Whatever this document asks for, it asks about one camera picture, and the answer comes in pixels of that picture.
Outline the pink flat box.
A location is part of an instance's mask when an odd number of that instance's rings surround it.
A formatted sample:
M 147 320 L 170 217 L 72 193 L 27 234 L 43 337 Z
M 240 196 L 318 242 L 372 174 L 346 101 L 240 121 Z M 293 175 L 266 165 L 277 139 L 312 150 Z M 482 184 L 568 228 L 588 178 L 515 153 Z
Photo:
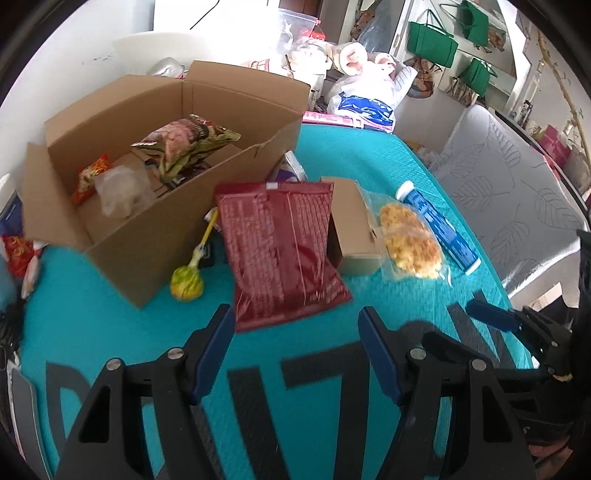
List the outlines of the pink flat box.
M 363 122 L 361 119 L 355 119 L 346 116 L 332 115 L 321 112 L 305 111 L 301 121 L 304 124 L 315 124 L 325 126 L 338 126 L 354 129 L 373 130 L 385 133 L 393 132 L 390 127 L 383 127 L 373 123 Z

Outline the green tote bag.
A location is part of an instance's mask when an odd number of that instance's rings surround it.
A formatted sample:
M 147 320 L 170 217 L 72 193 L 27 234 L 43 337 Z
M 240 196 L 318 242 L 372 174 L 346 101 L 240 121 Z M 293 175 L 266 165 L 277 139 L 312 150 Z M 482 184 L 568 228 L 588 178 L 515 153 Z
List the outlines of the green tote bag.
M 458 42 L 433 10 L 426 10 L 425 19 L 424 23 L 409 23 L 407 50 L 416 57 L 450 68 L 459 47 Z

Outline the white purple snack packet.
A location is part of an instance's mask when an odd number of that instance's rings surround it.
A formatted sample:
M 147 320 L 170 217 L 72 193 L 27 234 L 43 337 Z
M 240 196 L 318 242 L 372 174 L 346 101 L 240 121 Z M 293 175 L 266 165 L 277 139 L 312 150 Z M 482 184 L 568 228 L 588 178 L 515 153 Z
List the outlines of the white purple snack packet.
M 307 181 L 308 176 L 304 171 L 304 167 L 297 160 L 296 154 L 293 151 L 284 153 L 280 161 L 273 167 L 273 171 L 266 178 L 266 182 L 278 183 L 300 183 Z

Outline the clear bag yellow crackers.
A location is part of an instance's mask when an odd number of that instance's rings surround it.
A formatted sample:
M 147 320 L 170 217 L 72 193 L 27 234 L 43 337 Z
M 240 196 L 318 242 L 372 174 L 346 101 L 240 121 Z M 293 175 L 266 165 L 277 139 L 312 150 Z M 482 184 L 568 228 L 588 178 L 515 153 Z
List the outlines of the clear bag yellow crackers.
M 432 228 L 418 212 L 391 196 L 360 188 L 370 231 L 388 281 L 433 280 L 452 284 L 451 269 Z

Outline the teal blanket black letters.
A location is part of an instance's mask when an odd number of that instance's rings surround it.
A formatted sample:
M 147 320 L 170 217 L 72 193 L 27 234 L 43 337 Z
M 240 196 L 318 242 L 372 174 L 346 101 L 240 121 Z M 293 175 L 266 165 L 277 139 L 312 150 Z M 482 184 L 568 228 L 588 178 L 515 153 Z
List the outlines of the teal blanket black letters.
M 48 463 L 56 467 L 66 436 L 105 362 L 150 361 L 182 345 L 228 303 L 235 281 L 224 251 L 204 270 L 204 295 L 181 303 L 167 290 L 142 308 L 124 300 L 82 255 L 49 247 L 31 295 L 20 348 L 35 386 Z M 450 282 L 381 275 L 349 278 L 349 303 L 232 339 L 211 394 L 195 412 L 214 462 L 228 479 L 372 479 L 400 412 L 386 397 L 359 340 L 358 315 L 374 307 L 388 327 L 419 340 L 440 330 L 505 368 L 531 361 L 513 337 L 473 322 L 475 295 L 509 307 L 489 262 Z

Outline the green cereal snack bag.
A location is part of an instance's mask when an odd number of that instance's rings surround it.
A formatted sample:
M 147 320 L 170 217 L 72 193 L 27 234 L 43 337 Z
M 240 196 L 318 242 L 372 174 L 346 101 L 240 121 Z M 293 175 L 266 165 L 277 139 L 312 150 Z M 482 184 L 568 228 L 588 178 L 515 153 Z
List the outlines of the green cereal snack bag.
M 208 156 L 241 138 L 242 134 L 191 113 L 159 127 L 131 147 L 146 156 L 145 164 L 156 169 L 161 183 L 176 188 L 208 169 Z

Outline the large open cardboard box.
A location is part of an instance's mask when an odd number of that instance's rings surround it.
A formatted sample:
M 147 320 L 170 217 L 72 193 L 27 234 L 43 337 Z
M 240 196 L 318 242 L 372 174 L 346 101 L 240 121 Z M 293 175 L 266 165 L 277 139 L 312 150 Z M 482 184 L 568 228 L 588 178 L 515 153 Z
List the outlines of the large open cardboard box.
M 205 229 L 217 185 L 260 182 L 293 150 L 306 83 L 269 72 L 194 62 L 186 76 L 126 75 L 74 102 L 27 147 L 22 189 L 26 238 L 83 253 L 133 305 L 143 306 L 186 264 Z M 176 188 L 131 147 L 191 113 L 242 134 Z M 107 154 L 95 194 L 71 202 L 79 172 Z

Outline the green lollipop yellow stick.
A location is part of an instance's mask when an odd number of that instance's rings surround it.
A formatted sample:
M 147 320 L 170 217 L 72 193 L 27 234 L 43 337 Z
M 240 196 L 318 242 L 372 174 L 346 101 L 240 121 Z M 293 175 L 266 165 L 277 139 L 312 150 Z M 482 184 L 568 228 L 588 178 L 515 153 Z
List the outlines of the green lollipop yellow stick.
M 211 236 L 214 224 L 218 219 L 218 209 L 211 209 L 208 218 L 207 228 L 201 237 L 197 247 L 194 248 L 190 262 L 176 268 L 171 275 L 169 291 L 174 299 L 182 302 L 189 302 L 199 298 L 204 293 L 204 280 L 199 272 L 198 265 L 204 258 L 206 242 Z

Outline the grey leaf pattern cushion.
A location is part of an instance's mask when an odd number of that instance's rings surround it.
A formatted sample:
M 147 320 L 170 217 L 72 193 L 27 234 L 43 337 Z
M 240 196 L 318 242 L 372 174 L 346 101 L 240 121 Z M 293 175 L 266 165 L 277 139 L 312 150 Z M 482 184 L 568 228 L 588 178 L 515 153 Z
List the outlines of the grey leaf pattern cushion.
M 546 159 L 484 107 L 465 110 L 431 171 L 509 296 L 579 251 L 583 213 Z

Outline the blue white plastic bag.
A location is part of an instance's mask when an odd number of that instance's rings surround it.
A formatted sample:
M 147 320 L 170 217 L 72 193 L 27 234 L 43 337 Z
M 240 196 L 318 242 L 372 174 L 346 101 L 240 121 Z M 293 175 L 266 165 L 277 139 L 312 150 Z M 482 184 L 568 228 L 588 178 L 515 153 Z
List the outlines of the blue white plastic bag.
M 405 66 L 394 79 L 382 70 L 342 77 L 329 90 L 327 111 L 393 133 L 396 126 L 394 112 L 409 93 L 417 75 L 415 68 Z

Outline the blue tablet tube white cap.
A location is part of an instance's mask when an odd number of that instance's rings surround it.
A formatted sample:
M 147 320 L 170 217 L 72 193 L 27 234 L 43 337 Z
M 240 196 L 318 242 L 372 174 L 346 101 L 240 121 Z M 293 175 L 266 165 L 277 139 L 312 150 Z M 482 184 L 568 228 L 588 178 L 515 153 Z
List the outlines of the blue tablet tube white cap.
M 471 275 L 478 269 L 481 265 L 478 254 L 448 219 L 416 189 L 412 181 L 405 181 L 399 187 L 396 199 L 415 208 L 423 216 L 444 249 L 466 275 Z

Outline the small tan cardboard box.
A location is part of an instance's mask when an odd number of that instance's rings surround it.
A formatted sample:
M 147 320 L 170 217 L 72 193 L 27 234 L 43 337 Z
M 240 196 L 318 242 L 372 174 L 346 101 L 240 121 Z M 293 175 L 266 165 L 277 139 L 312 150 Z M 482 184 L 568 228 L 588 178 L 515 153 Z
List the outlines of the small tan cardboard box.
M 322 177 L 321 181 L 332 183 L 329 261 L 342 276 L 373 275 L 382 260 L 358 182 L 338 177 Z

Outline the dark red snack bag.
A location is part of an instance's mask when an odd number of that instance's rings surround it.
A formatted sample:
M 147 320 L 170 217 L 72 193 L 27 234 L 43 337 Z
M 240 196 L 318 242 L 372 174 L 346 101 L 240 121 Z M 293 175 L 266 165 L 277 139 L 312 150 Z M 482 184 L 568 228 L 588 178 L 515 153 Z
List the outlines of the dark red snack bag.
M 327 254 L 334 185 L 218 185 L 226 256 L 235 277 L 236 330 L 272 327 L 353 300 Z

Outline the small red snack packet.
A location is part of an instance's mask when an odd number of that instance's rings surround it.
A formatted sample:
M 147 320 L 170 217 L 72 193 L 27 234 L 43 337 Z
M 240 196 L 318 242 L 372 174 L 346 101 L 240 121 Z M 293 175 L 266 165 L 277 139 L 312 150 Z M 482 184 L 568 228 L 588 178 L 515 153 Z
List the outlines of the small red snack packet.
M 83 168 L 78 174 L 76 187 L 71 194 L 71 202 L 74 206 L 79 206 L 95 192 L 96 178 L 112 168 L 112 163 L 107 154 L 102 154 L 92 164 Z

